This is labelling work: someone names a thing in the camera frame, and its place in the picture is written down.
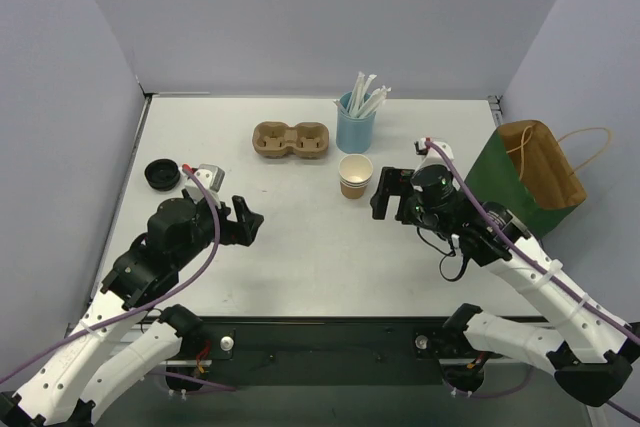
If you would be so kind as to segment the brown paper cup stack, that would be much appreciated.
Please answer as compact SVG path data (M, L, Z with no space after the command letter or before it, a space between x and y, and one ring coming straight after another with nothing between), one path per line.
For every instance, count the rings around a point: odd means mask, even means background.
M350 200L363 196L373 175L371 160L362 154L346 155L339 163L340 190Z

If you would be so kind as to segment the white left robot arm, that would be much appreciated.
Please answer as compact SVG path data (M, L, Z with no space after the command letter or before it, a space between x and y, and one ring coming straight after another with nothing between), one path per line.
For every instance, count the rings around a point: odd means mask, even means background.
M14 392L1 395L7 426L92 426L106 408L158 363L195 356L203 345L201 320L181 305L118 354L113 348L156 301L167 300L179 273L204 249L250 246L264 221L243 197L232 207L210 195L162 202L145 233L114 262L92 304L63 346Z

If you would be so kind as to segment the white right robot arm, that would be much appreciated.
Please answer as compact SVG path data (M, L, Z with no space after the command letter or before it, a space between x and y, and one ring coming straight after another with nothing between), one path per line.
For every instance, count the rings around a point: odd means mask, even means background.
M622 389L639 357L638 325L614 318L580 290L512 212L496 202L471 201L441 164L383 168L370 201L374 219L385 218L392 197L400 200L397 221L447 241L465 263L509 284L549 324L510 321L465 303L443 325L450 352L473 349L526 363L591 407Z

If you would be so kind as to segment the black lid stack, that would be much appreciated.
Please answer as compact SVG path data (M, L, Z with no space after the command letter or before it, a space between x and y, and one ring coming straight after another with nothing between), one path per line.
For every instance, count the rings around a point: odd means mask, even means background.
M175 161L156 159L145 167L144 177L153 190L167 192L178 185L180 171Z

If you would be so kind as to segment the blue straw holder cup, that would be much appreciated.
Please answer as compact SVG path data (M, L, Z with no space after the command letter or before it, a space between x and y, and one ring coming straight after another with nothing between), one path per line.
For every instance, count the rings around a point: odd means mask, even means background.
M363 154L372 144L376 114L365 118L353 118L346 111L352 93L347 92L336 101L336 146L346 154Z

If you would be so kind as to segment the white wrapped straw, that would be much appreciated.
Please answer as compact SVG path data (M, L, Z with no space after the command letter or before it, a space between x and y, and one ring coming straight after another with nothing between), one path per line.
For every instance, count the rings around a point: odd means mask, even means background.
M365 75L363 72L359 72L357 75L356 82L352 90L351 97L348 104L348 113L350 116L353 116L353 110L358 104L359 91L360 91L360 87L364 82L364 77Z
M353 110L353 117L354 118L358 118L360 116L360 111L361 111L363 105L366 103L366 101L367 101L367 99L369 97L369 93L368 93L369 88L370 88L371 84L373 83L373 81L376 79L376 77L377 77L376 74L369 75L364 80L362 86L360 87L358 104Z
M358 117L366 118L373 115L377 109L386 101L390 87L382 86L373 91L370 97L364 102L359 110Z

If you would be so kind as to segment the green paper bag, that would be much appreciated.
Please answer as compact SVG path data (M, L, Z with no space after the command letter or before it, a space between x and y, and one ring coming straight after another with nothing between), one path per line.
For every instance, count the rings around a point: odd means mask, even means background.
M609 147L613 133L601 130L607 134L604 145L573 166L560 142L585 128L557 138L538 120L503 124L486 142L465 183L479 201L505 206L542 239L587 200L577 172Z

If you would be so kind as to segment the brown cardboard cup carrier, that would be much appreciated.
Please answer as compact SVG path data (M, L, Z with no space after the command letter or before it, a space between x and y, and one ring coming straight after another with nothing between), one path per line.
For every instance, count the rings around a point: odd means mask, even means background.
M255 152L267 158L295 155L302 159L319 159L329 147L329 130L319 122L301 122L289 126L283 122L266 121L253 131Z

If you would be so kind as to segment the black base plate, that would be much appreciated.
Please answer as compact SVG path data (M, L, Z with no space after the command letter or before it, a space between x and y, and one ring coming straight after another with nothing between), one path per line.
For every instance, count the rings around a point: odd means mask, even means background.
M173 390L436 385L478 351L442 317L206 317L161 367Z

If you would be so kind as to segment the aluminium table rail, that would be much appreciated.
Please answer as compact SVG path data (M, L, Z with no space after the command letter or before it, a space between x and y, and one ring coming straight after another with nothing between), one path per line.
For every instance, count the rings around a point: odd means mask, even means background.
M122 188L117 197L116 207L111 219L107 239L104 244L96 276L89 294L88 307L91 306L91 302L99 292L101 281L107 273L108 261L111 259L112 253L114 252L112 248L113 238L118 232L119 227L124 224L124 209L128 203L128 198L133 196L133 192L139 184L139 181L134 180L134 176L141 175L143 170L143 161L151 159L150 145L152 144L151 138L153 137L153 121L151 121L150 118L154 116L153 112L158 106L159 98L159 94L149 95L146 98L143 113L136 131L131 158L125 173Z

